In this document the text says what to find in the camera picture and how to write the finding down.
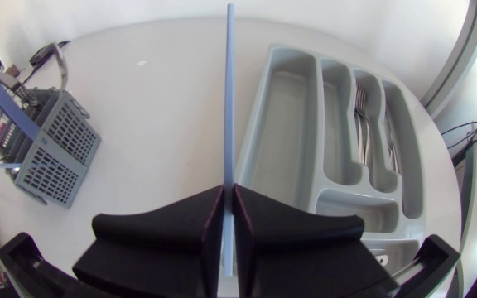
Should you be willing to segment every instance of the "gray plastic cutlery tray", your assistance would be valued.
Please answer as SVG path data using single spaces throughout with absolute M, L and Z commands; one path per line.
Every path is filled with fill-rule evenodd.
M 357 85 L 367 94 L 366 164 L 359 158 Z M 365 225 L 362 241 L 396 272 L 421 245 L 425 216 L 421 157 L 399 86 L 397 79 L 346 61 L 272 45 L 238 157 L 237 183 L 310 213 L 358 215 Z M 386 115 L 398 172 L 388 153 Z

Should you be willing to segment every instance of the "plastic grid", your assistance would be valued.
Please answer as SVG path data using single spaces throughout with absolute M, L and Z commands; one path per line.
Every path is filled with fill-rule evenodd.
M 89 130 L 68 102 L 64 102 L 46 132 L 77 161 L 86 165 L 93 145 L 97 141 L 97 135 Z
M 38 148 L 23 182 L 52 199 L 66 204 L 79 176 L 59 163 L 42 148 Z

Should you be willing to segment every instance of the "table surface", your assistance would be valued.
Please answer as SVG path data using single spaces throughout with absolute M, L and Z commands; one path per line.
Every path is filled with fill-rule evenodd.
M 238 19 L 236 152 L 271 43 L 396 78 L 363 52 L 318 31 Z M 95 215 L 147 212 L 222 184 L 225 20 L 119 27 L 72 41 L 63 52 L 69 66 L 67 89 L 91 113 L 89 122 L 102 143 L 70 209 L 38 204 L 0 170 L 0 243 L 27 232 L 46 260 L 73 275 L 72 266 L 94 241 Z M 27 82 L 29 88 L 59 85 L 54 60 Z M 405 87 L 402 91 L 410 93 Z M 437 234 L 459 250 L 460 195 L 451 159 L 424 108 L 414 96 L 407 101 L 422 144 L 424 237 Z M 446 293 L 450 279 L 435 296 Z M 228 289 L 228 294 L 235 291 L 230 285 Z

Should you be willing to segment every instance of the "dishwasher cutlery basket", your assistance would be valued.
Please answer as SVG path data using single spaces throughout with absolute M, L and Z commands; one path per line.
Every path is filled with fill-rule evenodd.
M 0 79 L 7 87 L 0 84 L 0 108 L 10 118 L 0 136 L 0 155 L 17 188 L 44 204 L 47 200 L 69 208 L 100 136 L 86 121 L 88 113 L 64 91 L 65 63 L 57 60 L 63 74 L 60 89 L 25 89 Z M 19 108 L 9 94 L 26 108 Z

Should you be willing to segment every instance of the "cable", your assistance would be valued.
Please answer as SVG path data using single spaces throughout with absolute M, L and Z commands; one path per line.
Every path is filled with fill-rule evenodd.
M 61 41 L 58 43 L 58 46 L 60 48 L 64 47 L 65 45 L 67 45 L 68 43 L 70 43 L 71 41 Z M 45 63 L 47 62 L 47 60 L 45 60 L 43 63 L 41 63 L 40 66 L 36 67 L 34 70 L 32 70 L 31 74 L 29 74 L 28 77 L 26 77 L 26 79 L 23 80 L 22 84 L 25 84 L 31 77 L 33 74 L 36 73 L 37 70 L 39 70 Z
M 469 123 L 463 123 L 463 124 L 461 124 L 461 125 L 458 125 L 458 126 L 456 126 L 456 127 L 453 127 L 453 128 L 451 128 L 451 129 L 447 130 L 446 132 L 442 132 L 441 135 L 447 134 L 448 132 L 451 132 L 451 131 L 453 131 L 453 130 L 455 130 L 455 129 L 457 129 L 457 128 L 463 127 L 463 126 L 465 126 L 465 125 L 474 124 L 474 123 L 477 123 L 477 121 L 471 121 L 471 122 L 469 122 Z
M 455 143 L 455 144 L 452 145 L 452 146 L 447 147 L 446 149 L 451 149 L 452 147 L 456 147 L 457 145 L 461 144 L 464 140 L 468 139 L 468 138 L 471 137 L 471 136 L 472 136 L 473 139 L 474 139 L 474 137 L 476 136 L 476 134 L 477 134 L 477 128 L 476 128 L 475 130 L 472 130 L 472 131 L 470 131 L 470 132 L 467 132 L 466 137 L 462 138 L 462 139 L 459 140 L 457 143 Z M 470 142 L 472 142 L 472 139 L 467 142 L 467 145 L 466 145 L 466 146 L 468 146 Z

